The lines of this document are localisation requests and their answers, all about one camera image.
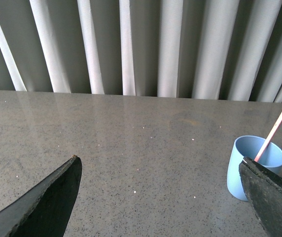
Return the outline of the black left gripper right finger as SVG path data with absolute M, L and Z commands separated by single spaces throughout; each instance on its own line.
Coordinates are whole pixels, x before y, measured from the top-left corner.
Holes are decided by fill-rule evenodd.
M 282 177 L 249 160 L 247 199 L 266 234 L 282 237 Z

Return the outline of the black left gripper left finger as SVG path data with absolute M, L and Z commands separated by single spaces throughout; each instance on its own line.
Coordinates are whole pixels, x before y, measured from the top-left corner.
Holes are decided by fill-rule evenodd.
M 15 202 L 0 211 L 0 237 L 62 237 L 82 175 L 73 156 Z

